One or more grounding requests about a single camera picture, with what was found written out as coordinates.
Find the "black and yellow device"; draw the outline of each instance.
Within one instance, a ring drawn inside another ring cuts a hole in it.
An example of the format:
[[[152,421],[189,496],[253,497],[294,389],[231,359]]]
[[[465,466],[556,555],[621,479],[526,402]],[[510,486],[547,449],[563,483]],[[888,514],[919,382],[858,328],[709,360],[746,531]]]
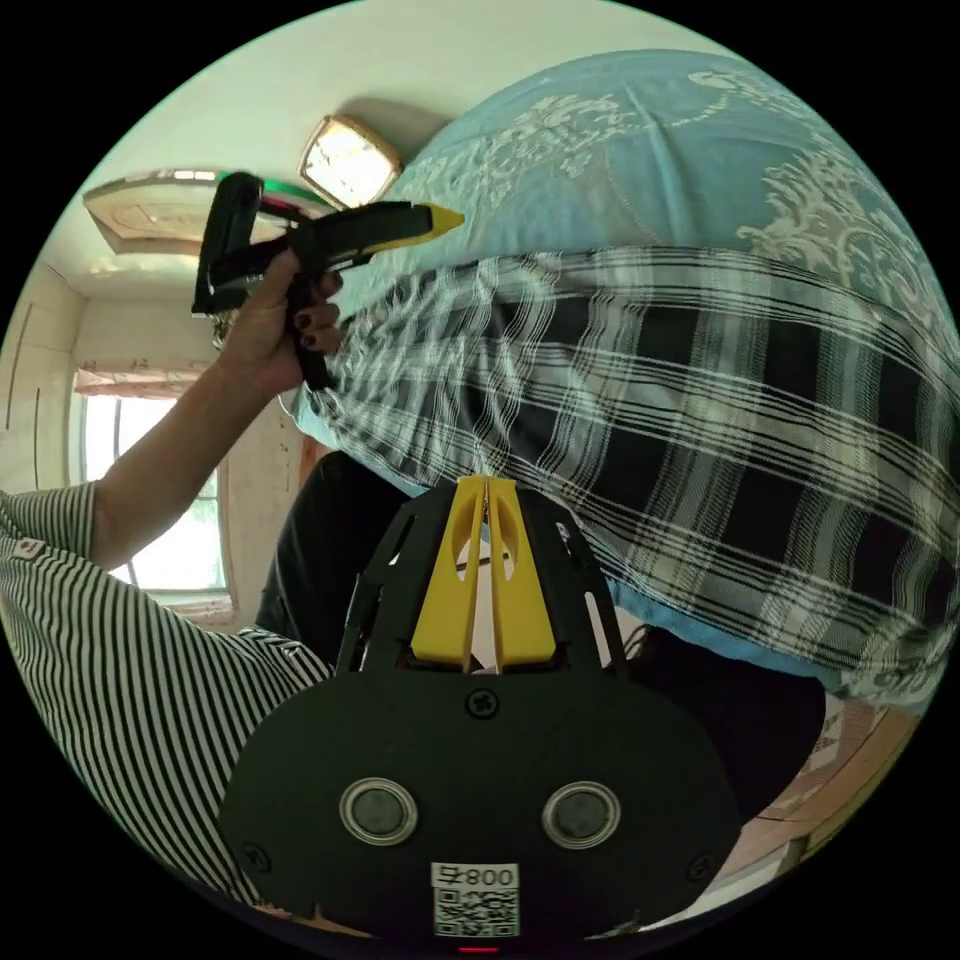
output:
[[[251,243],[259,216],[285,224],[284,234]],[[380,201],[312,219],[296,207],[264,196],[264,181],[232,173],[218,184],[200,249],[195,316],[213,317],[241,307],[271,260],[290,248],[302,268],[287,296],[287,326],[304,382],[312,390],[332,385],[323,355],[300,343],[295,314],[310,302],[310,283],[330,270],[368,263],[375,254],[427,243],[460,226],[461,214],[431,204]]]
[[[485,526],[510,558],[491,564],[494,674],[469,672]],[[334,679],[255,731],[219,823],[266,901],[454,955],[549,954],[679,913],[742,821],[707,733],[631,679],[572,516],[471,476],[398,513]]]

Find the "window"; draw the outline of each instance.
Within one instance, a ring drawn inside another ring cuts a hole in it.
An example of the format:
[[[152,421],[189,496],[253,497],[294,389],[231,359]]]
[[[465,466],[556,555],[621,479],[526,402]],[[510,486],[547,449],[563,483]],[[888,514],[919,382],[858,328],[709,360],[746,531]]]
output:
[[[176,400],[85,397],[82,479],[99,480],[175,403]],[[183,517],[130,563],[114,570],[113,575],[166,603],[226,594],[218,493],[218,476],[214,473]]]

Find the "ceiling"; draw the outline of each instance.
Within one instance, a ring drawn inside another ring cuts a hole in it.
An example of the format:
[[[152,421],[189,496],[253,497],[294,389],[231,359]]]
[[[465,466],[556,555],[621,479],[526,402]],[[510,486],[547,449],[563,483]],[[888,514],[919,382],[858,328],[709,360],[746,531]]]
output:
[[[86,190],[160,168],[245,169],[298,183],[307,139],[336,112],[409,160],[451,119],[524,77],[639,48],[729,53],[603,0],[359,0],[313,14],[234,51],[156,106],[86,179],[41,259],[87,297],[182,299],[196,261],[114,254],[80,202]]]

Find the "bedsheet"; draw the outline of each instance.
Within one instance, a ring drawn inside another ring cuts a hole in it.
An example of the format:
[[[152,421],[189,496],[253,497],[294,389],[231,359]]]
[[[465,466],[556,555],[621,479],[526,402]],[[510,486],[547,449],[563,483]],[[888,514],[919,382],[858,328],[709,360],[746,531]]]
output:
[[[445,127],[387,199],[459,210],[466,224],[344,274],[348,317],[410,273],[492,256],[620,245],[742,250],[803,267],[935,332],[957,333],[923,250],[840,136],[748,63],[623,51],[560,64]],[[337,447],[304,391],[285,406]],[[410,494],[399,477],[385,478]],[[611,584],[614,602],[709,649],[770,669],[838,678]]]

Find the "sticker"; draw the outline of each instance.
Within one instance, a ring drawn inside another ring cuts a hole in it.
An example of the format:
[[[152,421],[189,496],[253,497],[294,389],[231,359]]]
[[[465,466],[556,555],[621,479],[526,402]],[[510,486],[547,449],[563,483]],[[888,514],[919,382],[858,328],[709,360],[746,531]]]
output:
[[[20,540],[13,549],[13,555],[19,560],[34,560],[45,546],[42,540]]]
[[[520,868],[515,863],[432,863],[438,937],[520,936]]]

